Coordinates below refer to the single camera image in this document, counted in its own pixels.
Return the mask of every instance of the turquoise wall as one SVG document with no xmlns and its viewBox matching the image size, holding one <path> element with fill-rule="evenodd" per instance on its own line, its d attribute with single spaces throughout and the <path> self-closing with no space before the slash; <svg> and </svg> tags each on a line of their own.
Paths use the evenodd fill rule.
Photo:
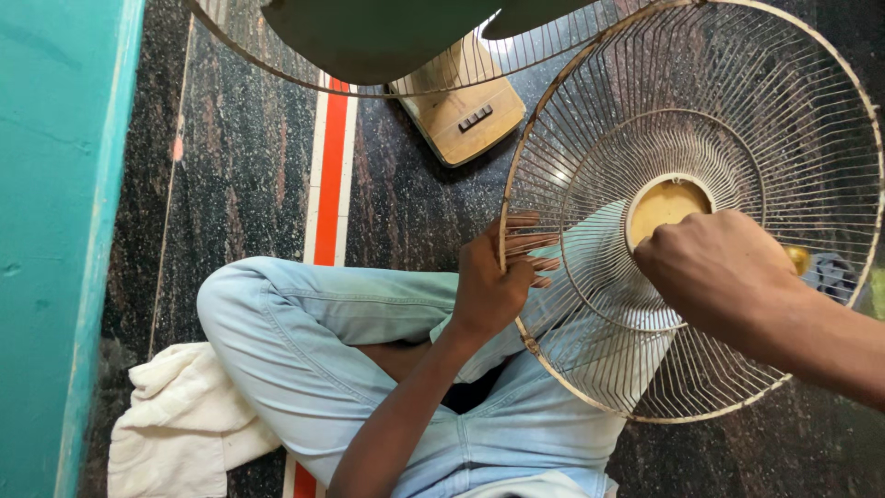
<svg viewBox="0 0 885 498">
<path fill-rule="evenodd" d="M 143 0 L 0 5 L 0 496 L 72 496 Z"/>
</svg>

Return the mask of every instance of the light blue jeans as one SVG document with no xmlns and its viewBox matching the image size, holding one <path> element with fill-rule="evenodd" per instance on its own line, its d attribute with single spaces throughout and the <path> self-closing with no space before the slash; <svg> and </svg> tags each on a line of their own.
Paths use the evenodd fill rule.
<svg viewBox="0 0 885 498">
<path fill-rule="evenodd" d="M 436 339 L 457 286 L 451 273 L 257 257 L 212 274 L 197 309 L 242 395 L 328 486 L 354 435 L 396 387 L 350 346 Z M 480 406 L 463 415 L 436 409 L 394 496 L 452 496 L 549 470 L 602 496 L 610 484 L 604 467 L 625 420 L 569 393 L 525 350 L 514 324 L 465 365 L 458 382 L 474 381 L 512 354 Z"/>
</svg>

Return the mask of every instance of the hand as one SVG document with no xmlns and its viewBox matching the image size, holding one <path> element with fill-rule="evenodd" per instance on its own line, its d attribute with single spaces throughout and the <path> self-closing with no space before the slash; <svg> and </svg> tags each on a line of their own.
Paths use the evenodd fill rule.
<svg viewBox="0 0 885 498">
<path fill-rule="evenodd" d="M 523 213 L 507 220 L 506 232 L 538 223 L 538 213 Z M 555 269 L 558 260 L 533 258 L 527 253 L 538 247 L 553 245 L 558 237 L 550 234 L 517 235 L 507 238 L 505 257 L 507 272 L 498 263 L 500 220 L 494 220 L 477 238 L 461 247 L 458 292 L 455 309 L 444 334 L 454 335 L 455 344 L 475 353 L 512 322 L 528 297 L 530 285 L 543 287 L 550 279 L 536 276 L 536 271 Z"/>
<path fill-rule="evenodd" d="M 642 273 L 688 323 L 720 338 L 789 309 L 809 289 L 780 244 L 732 210 L 661 225 L 635 249 Z"/>
</svg>

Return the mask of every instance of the yellow object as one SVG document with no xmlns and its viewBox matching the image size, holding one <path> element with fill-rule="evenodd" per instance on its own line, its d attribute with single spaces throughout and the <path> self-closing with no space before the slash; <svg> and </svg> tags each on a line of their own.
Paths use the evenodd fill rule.
<svg viewBox="0 0 885 498">
<path fill-rule="evenodd" d="M 704 191 L 691 182 L 664 180 L 639 199 L 631 221 L 630 241 L 637 245 L 651 237 L 658 225 L 681 222 L 692 213 L 710 213 L 710 202 Z"/>
<path fill-rule="evenodd" d="M 802 247 L 796 247 L 795 245 L 785 245 L 783 246 L 783 250 L 787 252 L 789 256 L 789 260 L 793 261 L 793 264 L 796 265 L 796 273 L 802 276 L 808 268 L 812 265 L 812 257 L 805 251 Z"/>
</svg>

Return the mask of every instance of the speckled black floor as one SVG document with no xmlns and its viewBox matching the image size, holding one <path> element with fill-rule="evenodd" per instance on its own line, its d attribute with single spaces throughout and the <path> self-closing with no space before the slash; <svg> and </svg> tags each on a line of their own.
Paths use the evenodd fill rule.
<svg viewBox="0 0 885 498">
<path fill-rule="evenodd" d="M 881 0 L 772 3 L 817 26 L 885 102 Z M 300 260 L 304 243 L 316 94 L 250 66 L 198 22 L 189 28 L 178 0 L 148 6 L 81 497 L 105 495 L 127 368 L 204 340 L 194 307 L 203 279 L 251 255 Z M 529 110 L 566 61 L 510 77 Z M 455 270 L 458 247 L 500 210 L 520 133 L 448 169 L 400 104 L 361 100 L 346 264 Z M 229 495 L 281 496 L 284 457 L 231 471 Z M 625 497 L 885 495 L 885 416 L 791 381 L 710 421 L 628 423 L 609 472 Z"/>
</svg>

